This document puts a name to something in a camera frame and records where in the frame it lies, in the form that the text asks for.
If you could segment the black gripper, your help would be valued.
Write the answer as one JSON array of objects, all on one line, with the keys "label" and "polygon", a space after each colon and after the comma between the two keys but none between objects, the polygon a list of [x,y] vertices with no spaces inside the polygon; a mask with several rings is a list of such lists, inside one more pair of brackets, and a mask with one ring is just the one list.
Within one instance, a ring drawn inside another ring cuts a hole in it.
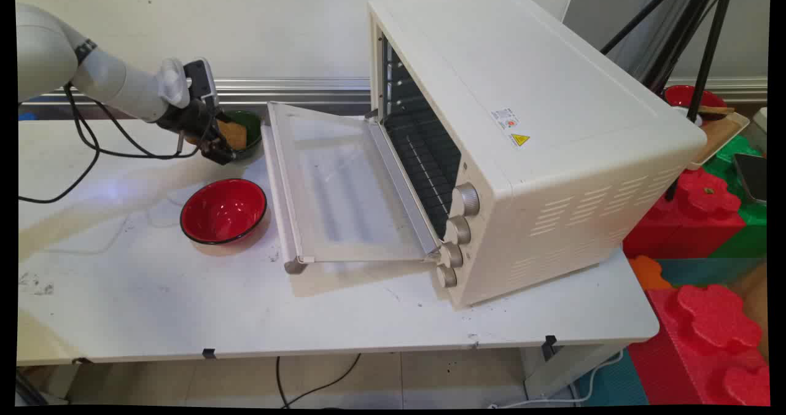
[{"label": "black gripper", "polygon": [[233,119],[221,109],[211,110],[199,99],[189,101],[185,108],[170,106],[157,119],[157,126],[200,146],[200,155],[219,165],[227,165],[236,160],[236,152],[224,135],[216,136],[214,123],[233,123]]}]

